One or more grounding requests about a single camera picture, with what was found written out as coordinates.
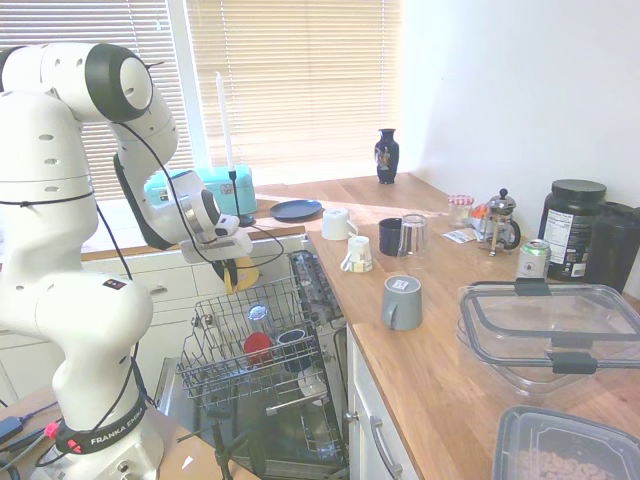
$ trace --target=soda can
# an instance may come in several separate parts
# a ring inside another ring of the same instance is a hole
[[[551,260],[549,242],[536,239],[520,247],[516,278],[546,278]]]

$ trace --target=red cup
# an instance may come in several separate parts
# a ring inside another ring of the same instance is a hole
[[[244,341],[244,353],[254,353],[260,350],[266,350],[271,347],[273,343],[269,335],[262,332],[252,333]],[[260,352],[257,355],[249,357],[249,365],[255,365],[257,363],[265,363],[271,360],[271,352]]]

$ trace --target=dishwasher rack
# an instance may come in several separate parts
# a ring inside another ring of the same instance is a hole
[[[273,345],[246,354],[244,341],[253,333],[248,311],[256,304],[269,309],[275,327],[268,332]],[[315,326],[303,309],[295,277],[208,299],[197,303],[195,310],[193,330],[184,341],[177,367],[189,398],[204,407],[224,408],[235,399],[269,393],[273,400],[266,406],[267,415],[329,401],[326,387],[322,388],[327,385],[324,368],[318,366],[311,372],[285,368],[296,361],[322,364]],[[275,344],[278,334],[292,329],[302,329],[306,336],[286,346]],[[317,393],[304,396],[299,382]]]

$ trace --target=candle holder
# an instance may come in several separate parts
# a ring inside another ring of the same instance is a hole
[[[241,227],[250,227],[255,222],[253,215],[240,215],[240,203],[238,202],[238,189],[236,187],[236,178],[238,175],[235,170],[229,170],[229,179],[233,184],[233,197],[236,200],[236,213],[238,214],[238,219],[240,220]]]

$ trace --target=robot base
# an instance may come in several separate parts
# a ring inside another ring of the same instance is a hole
[[[162,438],[145,417],[129,435],[92,455],[67,455],[47,467],[37,468],[30,480],[156,480],[164,453]],[[53,448],[42,460],[60,453]]]

